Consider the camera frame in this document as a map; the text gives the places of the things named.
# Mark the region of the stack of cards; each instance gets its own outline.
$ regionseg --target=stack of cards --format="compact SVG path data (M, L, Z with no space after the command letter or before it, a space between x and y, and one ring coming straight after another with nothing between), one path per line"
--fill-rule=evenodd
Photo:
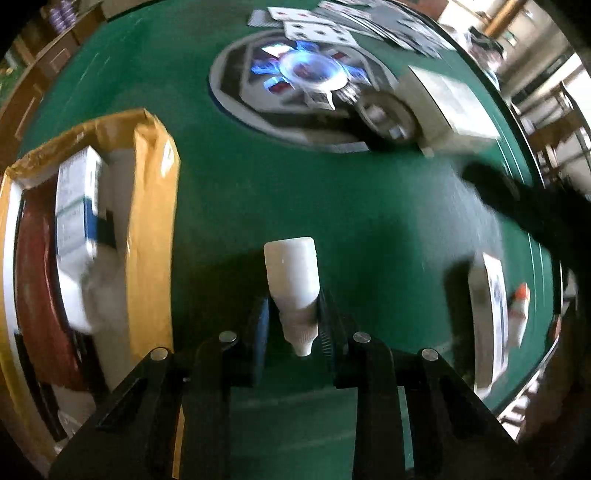
M309 10L282 7L268 7L268 10L271 18L283 22L285 36L290 40L333 43L349 47L358 46L347 29L328 18L314 15Z
M370 3L365 0L337 0L337 2L345 5L360 5L362 7L370 5Z
M372 21L388 31L415 44L415 49L429 56L439 57L438 48L454 48L421 20L394 4L377 5L371 10Z
M318 4L321 8L326 8L327 10L331 10L333 12L341 12L347 15L352 15L353 17L363 18L365 20L371 20L371 15L367 12L363 12L361 10L357 10L356 8L345 7L343 5L334 4L333 2L326 2L321 1Z
M338 12L334 12L332 10L327 10L326 8L317 7L312 10L312 13L318 15L319 17L328 18L330 20L334 20L337 22L341 27L345 27L350 32L354 33L361 33L362 35L377 38L379 40L383 40L381 36L375 34L372 30L364 27L357 21L353 21L350 18L343 17Z
M267 10L253 10L247 24L249 27L271 28L280 28L283 25L281 22L273 20L273 17Z

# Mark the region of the small bottle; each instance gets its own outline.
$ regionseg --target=small bottle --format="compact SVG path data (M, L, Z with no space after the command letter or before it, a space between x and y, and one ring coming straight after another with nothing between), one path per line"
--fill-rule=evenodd
M530 311L530 289L527 283L522 283L513 298L509 307L509 338L508 346L521 346L527 326L527 319Z
M264 251L269 292L279 309L283 337L297 356L310 355L318 336L316 299L320 292L314 239L269 242Z

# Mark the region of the blue light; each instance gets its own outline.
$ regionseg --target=blue light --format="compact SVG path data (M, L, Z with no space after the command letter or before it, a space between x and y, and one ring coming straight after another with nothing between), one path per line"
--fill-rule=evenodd
M268 90L281 82L289 83L285 77L271 77L270 79L265 80L262 85Z
M255 60L251 72L257 75L279 73L279 62L277 60Z
M341 64L341 65L343 67L345 67L345 70L347 71L347 75L349 75L349 78L353 82L366 83L367 85L371 85L371 82L369 81L369 78L368 78L368 74L364 69L360 69L357 67L350 67L349 65L345 65L345 64Z
M338 61L311 51L287 53L281 58L280 70L292 85L304 89L338 90L349 81Z
M297 49L300 51L320 51L320 47L317 44L312 43L311 41L298 40L295 43L297 43Z

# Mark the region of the open cardboard box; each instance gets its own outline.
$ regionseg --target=open cardboard box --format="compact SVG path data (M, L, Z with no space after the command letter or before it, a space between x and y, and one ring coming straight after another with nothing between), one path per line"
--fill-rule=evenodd
M87 146L111 171L119 266L90 295L81 295L79 286L60 272L68 323L78 331L86 324L83 333L92 336L110 391L152 348L173 346L170 271L180 159L159 120L138 109L88 121L8 168L0 189L0 377L31 440L49 461L59 446L35 407L15 343L15 244L23 192L55 176L62 162ZM74 424L94 411L90 393L51 387L59 410Z

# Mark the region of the wooden cabinet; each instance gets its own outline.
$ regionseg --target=wooden cabinet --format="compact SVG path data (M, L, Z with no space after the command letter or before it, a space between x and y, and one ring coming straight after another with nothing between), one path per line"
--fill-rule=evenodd
M49 85L48 78L36 64L33 64L22 74L12 95L0 109L1 171L16 160L22 136Z
M71 30L52 41L37 56L37 65L45 76L53 80L80 48Z
M101 5L97 4L39 51L22 74L0 108L0 173L17 160L24 133L52 81L104 21Z

